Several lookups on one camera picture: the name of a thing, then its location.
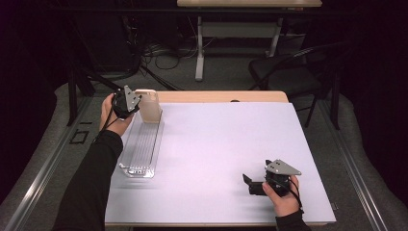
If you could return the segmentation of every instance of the metal bracket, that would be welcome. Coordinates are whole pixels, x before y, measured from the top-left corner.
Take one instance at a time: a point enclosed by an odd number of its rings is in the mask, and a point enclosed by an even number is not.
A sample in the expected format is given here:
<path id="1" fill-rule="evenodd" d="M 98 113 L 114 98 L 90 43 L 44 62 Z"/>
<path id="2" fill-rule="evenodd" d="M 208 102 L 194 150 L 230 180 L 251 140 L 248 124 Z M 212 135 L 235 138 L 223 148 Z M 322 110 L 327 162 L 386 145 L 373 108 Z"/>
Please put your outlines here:
<path id="1" fill-rule="evenodd" d="M 281 160 L 275 160 L 274 162 L 267 161 L 265 170 L 270 171 L 278 175 L 301 175 L 302 173 L 294 167 L 286 164 Z"/>
<path id="2" fill-rule="evenodd" d="M 126 97 L 126 105 L 128 112 L 132 112 L 135 110 L 136 106 L 138 106 L 141 95 L 137 96 L 127 85 L 123 87 L 125 89 L 125 97 Z"/>

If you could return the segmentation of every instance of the white tabletop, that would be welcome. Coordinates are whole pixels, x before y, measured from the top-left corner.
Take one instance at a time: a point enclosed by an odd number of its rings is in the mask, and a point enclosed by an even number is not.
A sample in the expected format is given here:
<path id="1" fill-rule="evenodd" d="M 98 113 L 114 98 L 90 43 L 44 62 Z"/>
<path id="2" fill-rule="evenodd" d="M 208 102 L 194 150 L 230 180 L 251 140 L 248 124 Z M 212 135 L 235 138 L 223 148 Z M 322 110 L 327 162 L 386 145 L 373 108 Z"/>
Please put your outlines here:
<path id="1" fill-rule="evenodd" d="M 306 8 L 320 7 L 320 0 L 177 0 L 179 7 Z"/>
<path id="2" fill-rule="evenodd" d="M 265 180 L 266 159 L 281 159 L 302 172 L 307 223 L 336 221 L 292 104 L 161 106 L 165 128 L 155 176 L 129 178 L 116 168 L 107 225 L 274 225 L 270 200 L 250 195 L 242 180 L 243 173 Z"/>

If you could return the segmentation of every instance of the camera mount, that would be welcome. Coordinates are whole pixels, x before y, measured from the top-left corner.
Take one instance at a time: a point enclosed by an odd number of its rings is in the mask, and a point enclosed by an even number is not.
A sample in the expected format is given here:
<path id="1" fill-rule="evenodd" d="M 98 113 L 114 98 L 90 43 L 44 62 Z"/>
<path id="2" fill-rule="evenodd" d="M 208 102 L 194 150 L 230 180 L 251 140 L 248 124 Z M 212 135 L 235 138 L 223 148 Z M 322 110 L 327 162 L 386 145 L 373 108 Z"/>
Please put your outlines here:
<path id="1" fill-rule="evenodd" d="M 275 160 L 274 162 L 266 160 L 265 170 L 267 172 L 265 179 L 279 196 L 284 196 L 291 191 L 290 175 L 302 174 L 299 170 L 281 160 Z M 266 195 L 262 189 L 263 182 L 253 182 L 245 174 L 242 177 L 245 184 L 249 186 L 250 194 Z"/>
<path id="2" fill-rule="evenodd" d="M 112 107 L 119 119 L 126 119 L 139 110 L 141 95 L 136 95 L 128 86 L 118 89 L 112 100 Z"/>

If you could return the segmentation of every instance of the clear plastic container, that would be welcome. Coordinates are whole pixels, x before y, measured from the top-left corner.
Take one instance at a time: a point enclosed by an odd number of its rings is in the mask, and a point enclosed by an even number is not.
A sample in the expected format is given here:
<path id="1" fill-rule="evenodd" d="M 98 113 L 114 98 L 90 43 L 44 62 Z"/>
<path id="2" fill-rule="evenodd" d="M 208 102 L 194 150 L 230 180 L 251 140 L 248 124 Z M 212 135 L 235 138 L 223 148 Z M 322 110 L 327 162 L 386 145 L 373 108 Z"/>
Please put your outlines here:
<path id="1" fill-rule="evenodd" d="M 127 176 L 154 176 L 164 127 L 162 117 L 159 123 L 146 123 L 142 121 L 139 112 L 135 114 L 128 130 L 122 136 L 124 148 L 118 161 L 119 167 Z"/>

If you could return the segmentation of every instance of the human hand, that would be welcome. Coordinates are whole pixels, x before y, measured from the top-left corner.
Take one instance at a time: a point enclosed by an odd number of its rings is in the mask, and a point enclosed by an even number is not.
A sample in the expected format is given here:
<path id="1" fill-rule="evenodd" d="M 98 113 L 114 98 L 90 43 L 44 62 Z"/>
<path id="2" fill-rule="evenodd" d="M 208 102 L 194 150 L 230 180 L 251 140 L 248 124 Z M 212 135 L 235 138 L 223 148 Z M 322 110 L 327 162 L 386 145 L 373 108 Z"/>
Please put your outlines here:
<path id="1" fill-rule="evenodd" d="M 101 120 L 99 124 L 99 131 L 103 129 L 103 126 L 106 123 L 106 120 L 108 119 L 109 113 L 112 108 L 112 99 L 114 98 L 114 94 L 111 93 L 108 95 L 108 97 L 105 98 L 105 100 L 102 103 L 102 113 L 101 113 Z M 115 112 L 111 113 L 111 117 L 109 119 L 109 122 L 107 124 L 109 125 L 106 130 L 113 131 L 117 133 L 118 135 L 122 136 L 129 124 L 132 121 L 134 114 L 131 114 L 129 117 L 127 117 L 125 120 L 118 119 Z"/>
<path id="2" fill-rule="evenodd" d="M 291 175 L 291 180 L 291 190 L 299 195 L 299 191 L 297 190 L 299 188 L 299 181 L 294 175 Z M 262 184 L 262 188 L 275 206 L 275 213 L 277 217 L 284 217 L 299 210 L 299 203 L 291 192 L 280 197 L 267 182 Z"/>

